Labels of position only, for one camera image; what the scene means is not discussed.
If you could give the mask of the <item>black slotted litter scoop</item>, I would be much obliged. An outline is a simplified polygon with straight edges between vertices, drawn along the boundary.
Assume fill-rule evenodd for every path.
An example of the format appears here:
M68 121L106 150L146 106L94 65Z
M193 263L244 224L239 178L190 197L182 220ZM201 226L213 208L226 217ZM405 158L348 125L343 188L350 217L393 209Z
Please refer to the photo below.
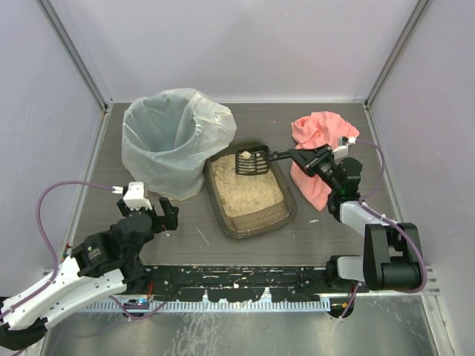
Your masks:
M290 159L290 153L271 152L267 145L238 150L235 153L235 173L241 176L257 176L269 171L271 162Z

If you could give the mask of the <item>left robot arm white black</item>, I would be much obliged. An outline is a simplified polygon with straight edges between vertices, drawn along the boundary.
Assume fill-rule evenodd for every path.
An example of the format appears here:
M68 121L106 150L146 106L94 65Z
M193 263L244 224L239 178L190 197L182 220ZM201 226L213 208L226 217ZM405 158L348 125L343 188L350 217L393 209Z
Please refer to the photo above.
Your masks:
M27 290L1 299L1 347L21 351L40 341L55 325L106 297L140 291L148 273L140 252L155 234L178 227L179 209L160 198L163 215L147 202L117 205L122 219L92 234L58 267Z

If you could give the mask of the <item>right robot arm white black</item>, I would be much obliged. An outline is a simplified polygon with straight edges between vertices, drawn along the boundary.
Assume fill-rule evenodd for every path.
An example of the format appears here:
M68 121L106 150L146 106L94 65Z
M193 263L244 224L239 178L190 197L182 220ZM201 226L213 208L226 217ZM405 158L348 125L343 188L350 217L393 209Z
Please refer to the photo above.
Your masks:
M290 149L289 157L306 176L319 177L330 187L329 213L363 238L361 256L332 256L327 262L331 283L350 280L372 291L424 289L428 273L417 227L389 219L364 201L358 188L363 165L357 159L337 163L328 145Z

